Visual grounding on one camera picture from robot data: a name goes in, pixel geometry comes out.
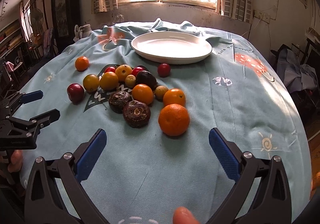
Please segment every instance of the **white plate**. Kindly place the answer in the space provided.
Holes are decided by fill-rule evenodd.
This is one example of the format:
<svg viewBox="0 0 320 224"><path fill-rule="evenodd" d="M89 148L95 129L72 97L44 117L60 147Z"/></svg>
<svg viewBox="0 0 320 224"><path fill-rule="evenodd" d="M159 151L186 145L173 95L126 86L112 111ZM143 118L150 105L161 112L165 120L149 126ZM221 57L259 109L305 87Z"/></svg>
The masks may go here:
<svg viewBox="0 0 320 224"><path fill-rule="evenodd" d="M135 37L131 45L143 58L168 64L195 63L212 52L210 43L205 39L175 31L142 34Z"/></svg>

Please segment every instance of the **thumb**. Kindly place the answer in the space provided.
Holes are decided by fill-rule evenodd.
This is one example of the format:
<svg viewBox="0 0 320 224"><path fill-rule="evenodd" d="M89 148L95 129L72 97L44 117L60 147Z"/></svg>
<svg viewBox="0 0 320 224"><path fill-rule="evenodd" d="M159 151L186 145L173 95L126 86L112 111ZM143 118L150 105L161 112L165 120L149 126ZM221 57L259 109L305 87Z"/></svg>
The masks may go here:
<svg viewBox="0 0 320 224"><path fill-rule="evenodd" d="M178 207L172 218L173 224L200 224L192 213L185 207Z"/></svg>

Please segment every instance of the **light blue tablecloth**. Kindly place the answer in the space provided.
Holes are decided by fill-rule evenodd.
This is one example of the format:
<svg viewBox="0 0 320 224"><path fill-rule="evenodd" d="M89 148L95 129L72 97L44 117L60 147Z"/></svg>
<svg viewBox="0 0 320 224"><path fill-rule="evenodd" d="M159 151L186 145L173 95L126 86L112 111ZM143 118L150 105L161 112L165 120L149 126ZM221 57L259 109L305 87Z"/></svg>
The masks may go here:
<svg viewBox="0 0 320 224"><path fill-rule="evenodd" d="M213 52L196 64L172 66L169 77L159 78L158 64L142 59L130 45L134 37L151 28L204 37ZM234 184L209 146L209 130L218 127L242 151L252 151L257 158L282 157L290 184L292 217L300 214L311 189L305 131L281 80L252 44L229 32L159 19L152 23L117 24L106 31L107 35L102 35L101 30L93 31L67 47L21 90L42 90L44 97L21 106L16 117L28 120L54 108L61 113L59 121L41 130L37 149L24 152L24 186L37 156L60 158L102 128L108 136L107 146L82 185L109 222L171 223L174 209L185 206L205 223ZM85 72L76 71L74 66L81 55L90 60ZM148 126L142 129L130 128L122 115L110 109L110 93L86 93L82 103L71 104L68 85L82 84L87 74L101 76L108 64L144 65L159 84L182 89L191 119L188 131L179 139L167 138L158 125L163 107L158 101L151 107ZM130 91L123 85L119 89ZM67 207L75 214L61 182L59 187ZM241 213L252 199L253 193Z"/></svg>

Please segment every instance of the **picture frame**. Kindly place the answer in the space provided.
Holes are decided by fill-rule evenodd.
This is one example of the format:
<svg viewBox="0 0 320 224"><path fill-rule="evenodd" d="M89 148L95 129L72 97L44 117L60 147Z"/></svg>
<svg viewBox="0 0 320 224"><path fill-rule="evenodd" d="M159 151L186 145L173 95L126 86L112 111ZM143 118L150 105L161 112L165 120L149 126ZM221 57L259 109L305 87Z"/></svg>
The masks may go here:
<svg viewBox="0 0 320 224"><path fill-rule="evenodd" d="M81 24L79 5L79 0L51 0L53 33L59 53L74 43L74 27Z"/></svg>

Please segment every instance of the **table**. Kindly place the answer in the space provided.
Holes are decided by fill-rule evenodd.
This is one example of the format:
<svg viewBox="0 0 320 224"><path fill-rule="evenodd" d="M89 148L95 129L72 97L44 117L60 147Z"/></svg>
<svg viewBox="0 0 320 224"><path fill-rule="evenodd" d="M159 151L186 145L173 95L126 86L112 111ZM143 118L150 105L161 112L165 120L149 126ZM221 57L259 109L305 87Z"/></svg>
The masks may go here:
<svg viewBox="0 0 320 224"><path fill-rule="evenodd" d="M152 29L204 37L213 47L212 54L196 64L172 66L171 75L160 78L158 64L142 59L130 45L134 37ZM37 149L25 151L24 186L36 157L60 158L102 128L107 146L82 185L110 223L171 223L178 206L189 208L205 223L233 186L208 142L209 130L217 127L242 151L249 150L258 158L282 157L291 189L292 218L300 214L311 191L308 142L289 93L252 44L226 31L160 19L116 24L106 31L102 35L95 30L68 46L22 88L26 93L42 90L44 97L21 106L16 117L29 119L54 108L61 114L57 122L41 130ZM78 72L74 62L82 55L90 66ZM122 115L110 109L111 92L98 89L86 93L79 105L71 104L68 85L82 84L87 74L101 76L108 64L144 65L160 85L182 89L190 115L188 131L178 139L161 132L157 120L163 104L159 101L153 102L150 122L141 129L129 127ZM123 84L118 89L131 91ZM76 214L62 184L58 185L67 208ZM246 202L242 212L249 206Z"/></svg>

